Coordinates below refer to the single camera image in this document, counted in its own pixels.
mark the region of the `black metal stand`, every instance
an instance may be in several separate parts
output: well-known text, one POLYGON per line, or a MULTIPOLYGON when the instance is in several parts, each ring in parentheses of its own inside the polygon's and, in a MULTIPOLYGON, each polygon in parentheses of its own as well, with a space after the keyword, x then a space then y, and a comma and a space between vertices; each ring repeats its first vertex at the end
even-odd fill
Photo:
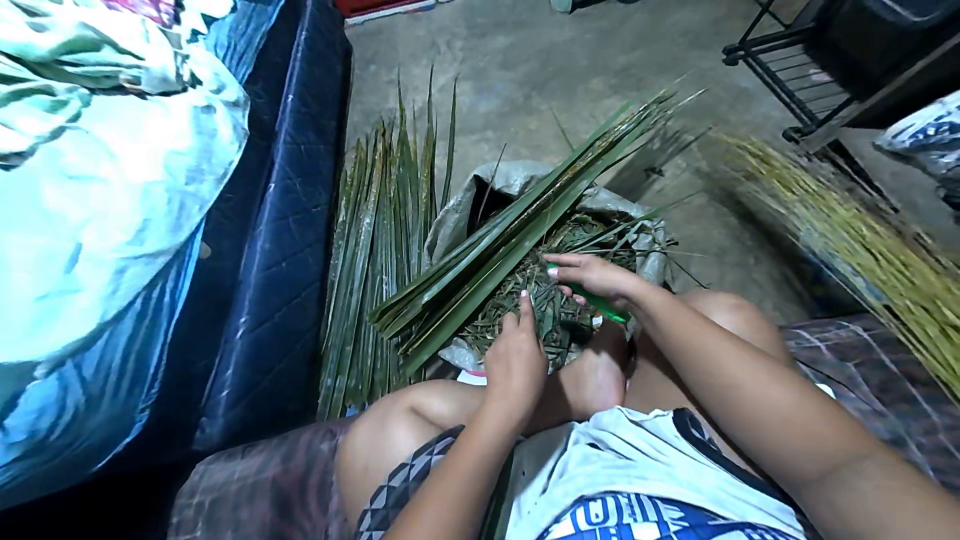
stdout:
POLYGON ((796 28, 785 25, 778 32, 751 37, 764 16, 772 16, 783 24, 770 11, 774 2, 765 0, 760 4, 760 11, 743 37, 737 43, 723 48, 723 63, 738 65, 743 62, 770 88, 774 96, 800 121, 800 126, 783 132, 788 140, 797 140, 815 132, 855 100, 804 52, 803 45, 816 29, 815 22, 796 28), (786 54, 773 58, 772 53, 779 51, 786 54), (815 88, 821 90, 809 92, 815 88))

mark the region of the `mattress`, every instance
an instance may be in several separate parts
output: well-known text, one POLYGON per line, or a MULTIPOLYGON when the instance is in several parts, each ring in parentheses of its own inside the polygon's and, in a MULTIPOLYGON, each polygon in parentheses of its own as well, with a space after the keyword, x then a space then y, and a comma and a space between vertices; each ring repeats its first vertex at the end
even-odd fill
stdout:
POLYGON ((238 79, 249 70, 250 138, 206 218, 210 256, 197 263, 150 416, 113 469, 208 454, 312 417, 351 49, 329 0, 252 13, 211 28, 222 46, 208 47, 238 79), (252 64, 234 46, 243 40, 263 43, 252 64))

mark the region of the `concrete floor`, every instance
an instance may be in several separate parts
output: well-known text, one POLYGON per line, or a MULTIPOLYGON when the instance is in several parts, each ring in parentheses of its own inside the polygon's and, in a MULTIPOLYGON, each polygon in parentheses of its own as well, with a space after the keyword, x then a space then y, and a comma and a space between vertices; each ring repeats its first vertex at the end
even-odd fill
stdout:
MULTIPOLYGON (((720 50, 739 39, 756 11, 753 0, 608 0, 564 15, 547 0, 455 0, 371 21, 348 29, 355 62, 348 141, 393 114, 398 66, 405 96, 422 113, 433 63, 440 118, 448 118, 453 79, 460 77, 453 168, 459 182, 496 160, 504 143, 504 160, 565 158, 551 108, 579 141, 626 100, 652 96, 683 76, 681 92, 708 88, 683 113, 686 125, 779 144, 793 118, 747 67, 720 62, 720 50)), ((764 27, 777 28, 769 21, 764 27)), ((440 131, 444 163, 445 120, 440 131)), ((694 147, 650 188, 640 176, 632 183, 629 168, 619 171, 616 191, 650 206, 670 203, 703 189, 707 168, 694 147)), ((701 282, 744 296, 777 323, 807 318, 804 295, 770 246, 710 196, 695 195, 666 220, 680 241, 676 249, 698 254, 675 257, 701 282)), ((696 286, 679 269, 670 281, 680 292, 696 286)))

